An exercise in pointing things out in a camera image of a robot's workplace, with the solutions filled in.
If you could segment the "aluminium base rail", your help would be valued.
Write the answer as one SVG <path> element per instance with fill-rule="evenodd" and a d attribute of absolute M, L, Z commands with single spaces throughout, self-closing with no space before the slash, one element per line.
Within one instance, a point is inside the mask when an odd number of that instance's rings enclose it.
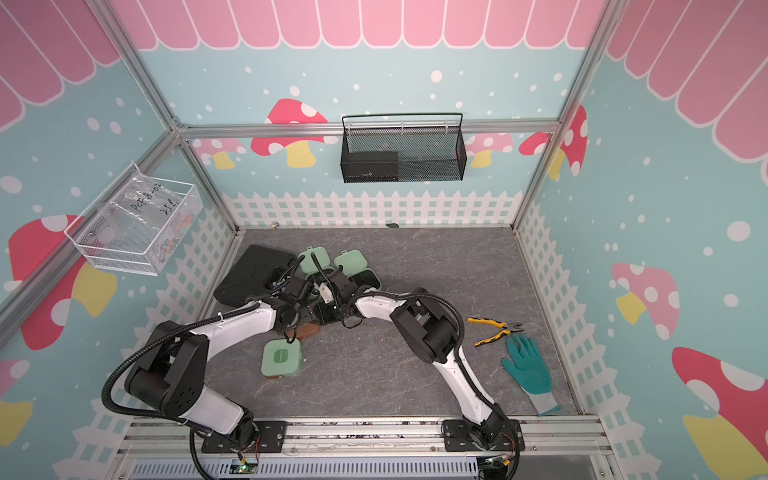
<path fill-rule="evenodd" d="M 611 455 L 596 416 L 519 416 L 527 456 Z M 278 458 L 342 456 L 446 456 L 441 417 L 289 418 Z M 132 422 L 116 456 L 188 458 L 189 429 L 173 422 Z"/>

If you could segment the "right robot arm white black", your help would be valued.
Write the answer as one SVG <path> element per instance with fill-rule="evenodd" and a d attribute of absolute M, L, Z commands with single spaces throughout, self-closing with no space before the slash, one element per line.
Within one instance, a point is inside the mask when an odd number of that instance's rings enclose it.
<path fill-rule="evenodd" d="M 391 293 L 357 283 L 341 271 L 320 271 L 311 282 L 326 303 L 324 312 L 344 321 L 349 317 L 391 322 L 421 361 L 440 373 L 455 396 L 467 435 L 481 450 L 525 449 L 522 433 L 480 385 L 463 351 L 465 327 L 447 300 L 418 288 Z"/>

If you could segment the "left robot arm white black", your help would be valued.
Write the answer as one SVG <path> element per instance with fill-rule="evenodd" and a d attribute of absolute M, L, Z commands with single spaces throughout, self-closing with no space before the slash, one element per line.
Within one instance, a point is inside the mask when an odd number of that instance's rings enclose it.
<path fill-rule="evenodd" d="M 186 325 L 159 324 L 145 345 L 109 375 L 103 406 L 122 415 L 171 420 L 232 443 L 252 442 L 257 436 L 253 414 L 205 384 L 207 363 L 251 337 L 296 328 L 312 290 L 307 280 L 293 277 L 234 310 Z"/>

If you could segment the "green clipper case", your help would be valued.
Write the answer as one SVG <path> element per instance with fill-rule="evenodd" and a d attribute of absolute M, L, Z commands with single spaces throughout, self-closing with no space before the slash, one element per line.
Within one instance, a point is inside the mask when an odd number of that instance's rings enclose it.
<path fill-rule="evenodd" d="M 332 261 L 324 247 L 310 247 L 300 254 L 299 268 L 306 276 L 318 274 L 332 266 Z"/>
<path fill-rule="evenodd" d="M 333 260 L 334 265 L 358 286 L 380 288 L 381 281 L 369 267 L 368 261 L 359 250 L 344 250 Z"/>
<path fill-rule="evenodd" d="M 264 345 L 260 371 L 267 378 L 291 377 L 299 373 L 302 363 L 299 340 L 292 343 L 285 339 L 271 340 Z"/>

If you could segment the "green work glove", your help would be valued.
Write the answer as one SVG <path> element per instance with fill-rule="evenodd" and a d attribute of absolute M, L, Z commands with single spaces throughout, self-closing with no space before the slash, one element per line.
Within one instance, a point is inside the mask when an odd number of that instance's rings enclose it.
<path fill-rule="evenodd" d="M 504 370 L 528 396 L 539 416 L 560 410 L 552 394 L 552 378 L 534 339 L 512 334 L 506 341 L 508 357 L 502 360 Z"/>

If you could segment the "clear acrylic wall bin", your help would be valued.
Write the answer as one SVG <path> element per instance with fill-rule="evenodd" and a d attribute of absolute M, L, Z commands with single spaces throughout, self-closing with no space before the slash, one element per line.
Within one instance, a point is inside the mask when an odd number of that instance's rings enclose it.
<path fill-rule="evenodd" d="M 149 176 L 137 165 L 64 233 L 94 268 L 157 276 L 201 213 L 196 185 Z"/>

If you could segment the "black box in basket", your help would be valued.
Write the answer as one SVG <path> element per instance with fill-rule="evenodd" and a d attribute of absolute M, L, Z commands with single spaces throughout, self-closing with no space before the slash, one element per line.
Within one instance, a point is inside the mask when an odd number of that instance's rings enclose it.
<path fill-rule="evenodd" d="M 397 182 L 398 153 L 395 151 L 345 152 L 341 157 L 345 183 Z"/>

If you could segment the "black plastic tool case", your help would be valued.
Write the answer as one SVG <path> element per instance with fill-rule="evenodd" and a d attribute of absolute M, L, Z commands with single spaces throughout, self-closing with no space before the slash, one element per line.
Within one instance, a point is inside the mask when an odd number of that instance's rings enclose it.
<path fill-rule="evenodd" d="M 274 290 L 296 260 L 289 252 L 250 245 L 219 283 L 214 298 L 222 305 L 240 307 L 249 297 Z"/>

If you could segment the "brown clipper case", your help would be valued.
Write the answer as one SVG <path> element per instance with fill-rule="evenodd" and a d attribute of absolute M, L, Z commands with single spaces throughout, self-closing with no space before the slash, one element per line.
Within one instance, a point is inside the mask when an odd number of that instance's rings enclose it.
<path fill-rule="evenodd" d="M 284 337 L 288 343 L 294 341 L 302 341 L 306 338 L 314 336 L 321 331 L 321 326 L 315 323 L 308 323 L 285 332 Z"/>

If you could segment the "yellow handled pliers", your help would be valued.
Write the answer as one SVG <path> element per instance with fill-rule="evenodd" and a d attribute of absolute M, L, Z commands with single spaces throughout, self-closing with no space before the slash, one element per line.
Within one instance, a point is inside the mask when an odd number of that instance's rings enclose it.
<path fill-rule="evenodd" d="M 497 333 L 495 333 L 494 335 L 488 338 L 476 341 L 473 344 L 475 348 L 494 343 L 506 336 L 509 336 L 515 333 L 522 333 L 524 331 L 524 328 L 521 323 L 509 324 L 507 322 L 499 322 L 493 319 L 476 318 L 476 317 L 468 317 L 467 322 L 472 324 L 477 324 L 477 325 L 492 326 L 497 330 Z"/>

